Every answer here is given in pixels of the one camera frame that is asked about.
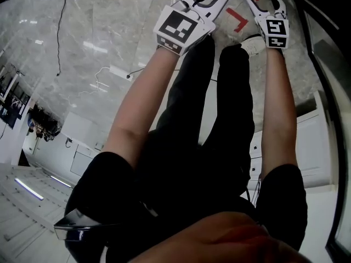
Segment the shoe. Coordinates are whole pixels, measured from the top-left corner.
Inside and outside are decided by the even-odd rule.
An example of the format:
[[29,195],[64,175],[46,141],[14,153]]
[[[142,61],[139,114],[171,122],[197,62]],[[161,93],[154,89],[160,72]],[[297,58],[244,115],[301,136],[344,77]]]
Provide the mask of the shoe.
[[260,34],[256,34],[242,41],[241,47],[249,56],[257,55],[265,49],[265,42]]

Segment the forearm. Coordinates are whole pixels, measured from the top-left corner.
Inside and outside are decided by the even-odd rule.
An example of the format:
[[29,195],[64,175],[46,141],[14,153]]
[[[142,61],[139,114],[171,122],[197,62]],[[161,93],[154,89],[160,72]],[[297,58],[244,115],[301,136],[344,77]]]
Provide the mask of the forearm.
[[103,151],[114,152],[136,166],[178,59],[162,47],[155,52],[124,97]]
[[263,177],[284,163],[296,164],[296,109],[283,56],[267,48],[262,134]]

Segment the red tape mark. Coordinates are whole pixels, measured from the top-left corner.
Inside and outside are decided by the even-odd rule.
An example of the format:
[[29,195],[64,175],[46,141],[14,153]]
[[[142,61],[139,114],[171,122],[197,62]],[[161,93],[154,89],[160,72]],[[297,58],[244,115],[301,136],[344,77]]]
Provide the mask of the red tape mark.
[[248,23],[248,20],[244,19],[235,10],[227,8],[226,11],[240,22],[237,28],[234,30],[235,32],[239,32],[240,30],[242,30],[242,28]]

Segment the floor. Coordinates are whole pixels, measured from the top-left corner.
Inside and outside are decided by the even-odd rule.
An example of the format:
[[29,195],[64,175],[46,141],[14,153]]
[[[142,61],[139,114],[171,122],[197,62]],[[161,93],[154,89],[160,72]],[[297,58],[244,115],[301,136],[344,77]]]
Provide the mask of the floor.
[[[321,84],[308,58],[293,0],[285,1],[291,37],[284,55],[295,102],[300,105],[313,98]],[[0,65],[5,65],[7,70],[11,69],[10,64],[15,65],[25,75],[20,78],[25,90],[62,122],[69,111],[95,122],[102,131],[103,142],[131,82],[103,69],[98,77],[105,84],[105,92],[93,93],[97,90],[91,86],[95,84],[94,75],[104,66],[114,65],[127,72],[145,66],[156,48],[152,29],[171,0],[67,0],[60,29],[62,73],[56,77],[56,32],[63,2],[9,0],[0,4],[0,49],[5,48]],[[235,10],[248,23],[240,32],[235,32],[239,21],[225,10],[216,20],[213,79],[217,77],[220,51],[257,33],[253,15],[244,0],[229,0],[226,8]],[[251,57],[250,65],[253,114],[258,131],[262,129],[263,119],[265,53]],[[235,75],[235,62],[233,77],[239,77]],[[164,100],[158,116],[165,103]],[[206,139],[215,118],[216,83],[211,81],[200,142]]]

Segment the sleeve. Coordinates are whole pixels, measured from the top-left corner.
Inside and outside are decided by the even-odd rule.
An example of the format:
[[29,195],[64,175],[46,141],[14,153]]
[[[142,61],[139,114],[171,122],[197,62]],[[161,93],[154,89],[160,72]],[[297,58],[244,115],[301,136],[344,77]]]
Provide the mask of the sleeve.
[[307,203],[298,167],[286,164],[272,170],[262,182],[256,208],[272,237],[300,249],[307,226]]
[[[104,224],[130,219],[131,214],[140,209],[133,180],[133,169],[122,157],[111,152],[98,154],[73,189],[65,215],[78,208]],[[104,239],[66,242],[67,249],[78,263],[99,262],[104,246]]]

